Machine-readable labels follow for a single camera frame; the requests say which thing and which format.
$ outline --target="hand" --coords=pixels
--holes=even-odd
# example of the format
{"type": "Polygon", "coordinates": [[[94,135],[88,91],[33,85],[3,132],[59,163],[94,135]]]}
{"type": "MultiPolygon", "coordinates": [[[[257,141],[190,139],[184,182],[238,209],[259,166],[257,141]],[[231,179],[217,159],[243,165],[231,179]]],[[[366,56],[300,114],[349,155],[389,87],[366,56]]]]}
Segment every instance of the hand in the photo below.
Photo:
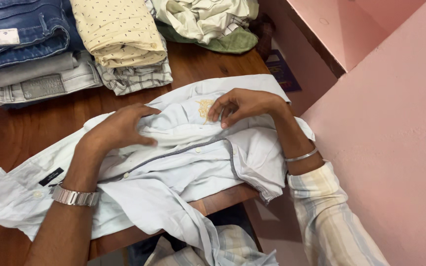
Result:
{"type": "Polygon", "coordinates": [[[136,126],[141,117],[158,115],[160,112],[140,103],[123,107],[88,131],[82,140],[105,153],[133,144],[155,146],[157,141],[139,135],[136,126]]]}
{"type": "Polygon", "coordinates": [[[266,91],[234,88],[216,99],[208,112],[208,118],[216,122],[223,111],[221,128],[225,129],[247,117],[262,114],[275,115],[285,110],[288,110],[287,103],[279,95],[266,91]]]}

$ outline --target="cream dotted shirt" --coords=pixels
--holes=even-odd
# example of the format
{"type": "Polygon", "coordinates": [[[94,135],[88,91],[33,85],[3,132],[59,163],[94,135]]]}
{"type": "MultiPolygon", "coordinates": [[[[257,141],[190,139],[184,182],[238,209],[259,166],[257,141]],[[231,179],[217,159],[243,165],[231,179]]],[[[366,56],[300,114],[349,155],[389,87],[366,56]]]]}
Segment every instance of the cream dotted shirt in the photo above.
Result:
{"type": "Polygon", "coordinates": [[[144,0],[71,0],[86,49],[104,67],[144,66],[167,56],[144,0]]]}

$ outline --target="green cloth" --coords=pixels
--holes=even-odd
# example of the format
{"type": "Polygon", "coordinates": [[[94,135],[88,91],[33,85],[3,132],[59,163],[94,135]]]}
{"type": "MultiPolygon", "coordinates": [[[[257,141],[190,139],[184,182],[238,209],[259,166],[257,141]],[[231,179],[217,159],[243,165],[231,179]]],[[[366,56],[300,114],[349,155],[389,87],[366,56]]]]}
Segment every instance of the green cloth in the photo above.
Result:
{"type": "Polygon", "coordinates": [[[163,22],[156,21],[157,30],[171,42],[200,45],[208,50],[223,53],[244,53],[257,44],[257,37],[242,27],[237,27],[232,33],[220,39],[211,39],[209,44],[200,44],[195,39],[188,39],[178,34],[175,29],[163,22]]]}

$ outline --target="gold embroidery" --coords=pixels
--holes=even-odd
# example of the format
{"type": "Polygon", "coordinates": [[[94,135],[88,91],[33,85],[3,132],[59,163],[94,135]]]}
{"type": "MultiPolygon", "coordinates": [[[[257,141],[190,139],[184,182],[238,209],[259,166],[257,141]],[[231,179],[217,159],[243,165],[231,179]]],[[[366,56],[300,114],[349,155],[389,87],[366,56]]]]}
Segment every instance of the gold embroidery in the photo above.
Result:
{"type": "Polygon", "coordinates": [[[208,112],[210,111],[211,106],[214,104],[214,100],[200,100],[196,101],[200,104],[200,108],[198,108],[198,112],[200,113],[201,118],[205,118],[206,124],[208,120],[208,112]]]}

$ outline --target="shirt sleeve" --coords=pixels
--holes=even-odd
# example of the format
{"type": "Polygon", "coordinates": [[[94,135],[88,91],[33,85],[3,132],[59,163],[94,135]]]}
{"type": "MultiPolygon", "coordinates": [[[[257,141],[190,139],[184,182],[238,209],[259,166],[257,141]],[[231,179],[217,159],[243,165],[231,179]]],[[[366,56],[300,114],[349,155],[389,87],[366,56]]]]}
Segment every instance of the shirt sleeve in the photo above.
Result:
{"type": "Polygon", "coordinates": [[[387,266],[376,243],[353,214],[333,166],[288,175],[305,253],[312,266],[387,266]]]}

